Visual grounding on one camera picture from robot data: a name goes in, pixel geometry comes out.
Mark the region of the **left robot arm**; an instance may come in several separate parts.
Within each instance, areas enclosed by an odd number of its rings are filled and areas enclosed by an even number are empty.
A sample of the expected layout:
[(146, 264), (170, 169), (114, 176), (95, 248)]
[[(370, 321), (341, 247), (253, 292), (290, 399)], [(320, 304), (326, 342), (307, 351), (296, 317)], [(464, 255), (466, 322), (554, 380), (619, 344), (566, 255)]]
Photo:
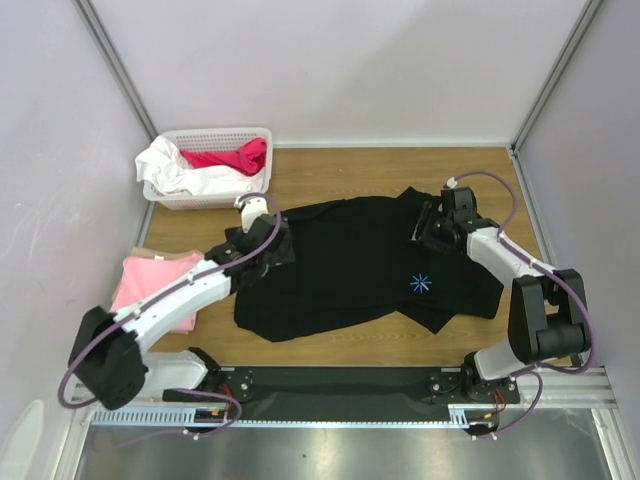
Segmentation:
[(129, 404), (147, 382), (156, 391), (214, 397), (220, 376), (200, 355), (187, 374), (179, 376), (145, 363), (151, 347), (186, 317), (241, 289), (254, 285), (270, 270), (294, 261), (290, 228), (280, 215), (262, 214), (248, 229), (230, 228), (226, 241), (213, 247), (186, 274), (148, 297), (115, 312), (100, 306), (87, 311), (72, 346), (68, 367), (58, 386), (61, 406), (68, 382), (77, 378), (93, 402), (108, 410)]

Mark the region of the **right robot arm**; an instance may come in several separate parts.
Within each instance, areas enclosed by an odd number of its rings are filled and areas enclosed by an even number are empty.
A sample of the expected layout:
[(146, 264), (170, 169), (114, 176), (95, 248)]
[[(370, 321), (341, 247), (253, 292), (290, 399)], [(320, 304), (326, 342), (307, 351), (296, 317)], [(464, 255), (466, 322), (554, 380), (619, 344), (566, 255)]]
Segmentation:
[(484, 401), (518, 373), (592, 348), (581, 275), (537, 260), (504, 229), (477, 211), (469, 187), (446, 188), (423, 203), (413, 239), (443, 253), (458, 252), (491, 273), (510, 292), (506, 339), (468, 354), (460, 394)]

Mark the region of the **black t-shirt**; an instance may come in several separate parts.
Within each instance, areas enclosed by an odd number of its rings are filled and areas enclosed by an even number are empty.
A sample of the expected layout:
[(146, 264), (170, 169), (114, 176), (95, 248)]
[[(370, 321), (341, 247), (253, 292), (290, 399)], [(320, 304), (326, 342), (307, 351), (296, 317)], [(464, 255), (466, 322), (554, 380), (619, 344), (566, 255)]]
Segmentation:
[(295, 260), (239, 290), (236, 325), (283, 342), (393, 312), (432, 333), (458, 314), (494, 318), (503, 286), (491, 273), (413, 238), (424, 203), (438, 200), (409, 187), (284, 211)]

